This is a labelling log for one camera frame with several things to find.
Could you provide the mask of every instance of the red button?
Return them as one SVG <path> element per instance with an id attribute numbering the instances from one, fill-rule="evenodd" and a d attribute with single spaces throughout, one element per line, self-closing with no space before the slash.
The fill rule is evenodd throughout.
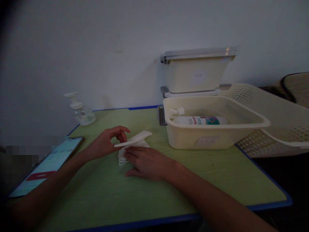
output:
<path id="1" fill-rule="evenodd" d="M 36 180 L 36 179 L 46 179 L 46 178 L 48 178 L 51 174 L 53 174 L 54 172 L 56 172 L 56 171 L 34 173 L 34 174 L 32 174 L 31 176 L 29 176 L 29 177 L 27 178 L 26 181 L 29 181 L 29 180 Z"/>

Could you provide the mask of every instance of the white pump bottle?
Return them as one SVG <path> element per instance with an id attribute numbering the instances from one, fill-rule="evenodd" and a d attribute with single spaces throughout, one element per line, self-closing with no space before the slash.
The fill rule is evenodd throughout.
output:
<path id="1" fill-rule="evenodd" d="M 77 101 L 76 94 L 78 93 L 79 92 L 66 93 L 64 96 L 70 98 L 72 101 L 70 107 L 73 109 L 75 119 L 81 126 L 93 124 L 96 121 L 96 117 L 90 108 L 85 106 L 84 103 Z"/>

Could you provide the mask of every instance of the green table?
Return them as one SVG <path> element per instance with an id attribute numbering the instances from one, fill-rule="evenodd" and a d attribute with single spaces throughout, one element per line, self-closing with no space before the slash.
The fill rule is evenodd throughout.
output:
<path id="1" fill-rule="evenodd" d="M 131 130 L 128 138 L 143 130 L 151 131 L 153 135 L 146 139 L 150 147 L 178 160 L 251 210 L 292 204 L 284 190 L 236 146 L 227 150 L 173 149 L 168 144 L 166 127 L 159 126 L 157 112 L 154 107 L 96 111 L 96 123 L 78 126 L 70 136 L 86 138 L 82 150 L 106 128 L 126 126 Z M 86 164 L 62 191 L 38 231 L 94 227 L 111 231 L 199 217 L 170 184 L 126 178 L 131 168 L 131 163 L 118 166 L 117 152 Z"/>

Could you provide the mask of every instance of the blue table edge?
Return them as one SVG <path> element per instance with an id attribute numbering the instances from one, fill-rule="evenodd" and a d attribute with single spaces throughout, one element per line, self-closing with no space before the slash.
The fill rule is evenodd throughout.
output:
<path id="1" fill-rule="evenodd" d="M 131 107 L 131 108 L 118 108 L 118 109 L 106 109 L 106 110 L 120 110 L 120 109 L 129 109 L 129 110 L 143 110 L 143 109 L 154 109 L 157 108 L 160 105 L 154 105 L 154 106 L 143 106 L 143 107 Z M 69 134 L 68 136 L 78 127 L 77 125 Z M 254 163 L 255 166 L 258 167 L 286 196 L 285 201 L 278 201 L 273 203 L 266 203 L 266 204 L 260 204 L 260 205 L 252 205 L 247 206 L 248 209 L 251 211 L 258 211 L 258 210 L 265 210 L 265 209 L 272 209 L 272 208 L 280 208 L 280 207 L 286 207 L 293 205 L 293 200 L 290 197 L 290 195 L 280 186 L 277 182 L 275 182 L 262 168 L 259 167 L 238 145 L 235 144 L 235 146 L 245 155 L 247 158 Z M 137 222 L 129 222 L 129 223 L 123 223 L 123 224 L 116 224 L 116 225 L 110 225 L 110 226 L 102 226 L 102 227 L 93 227 L 88 229 L 80 229 L 80 230 L 73 230 L 75 232 L 78 231 L 87 231 L 87 232 L 97 232 L 97 231 L 114 231 L 114 230 L 125 230 L 125 229 L 133 229 L 133 228 L 142 228 L 142 227 L 148 227 L 148 226 L 155 226 L 160 224 L 168 224 L 173 222 L 181 222 L 181 221 L 187 221 L 187 220 L 196 220 L 200 219 L 201 216 L 198 213 L 194 214 L 185 214 L 180 216 L 174 216 L 174 217 L 164 217 L 164 218 L 157 218 L 157 219 L 151 219 L 151 220 L 144 220 L 144 221 L 137 221 Z"/>

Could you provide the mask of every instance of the hand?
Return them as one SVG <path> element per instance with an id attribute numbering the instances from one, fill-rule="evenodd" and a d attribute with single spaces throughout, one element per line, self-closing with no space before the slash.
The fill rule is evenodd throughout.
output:
<path id="1" fill-rule="evenodd" d="M 181 165 L 153 148 L 129 147 L 126 148 L 124 156 L 137 168 L 129 170 L 126 177 L 137 176 L 154 181 L 167 180 L 177 166 Z"/>
<path id="2" fill-rule="evenodd" d="M 91 144 L 86 147 L 82 153 L 87 157 L 87 161 L 102 158 L 110 153 L 120 150 L 122 147 L 115 148 L 111 142 L 116 137 L 121 143 L 127 142 L 126 133 L 130 133 L 127 127 L 116 126 L 111 129 L 104 130 Z"/>

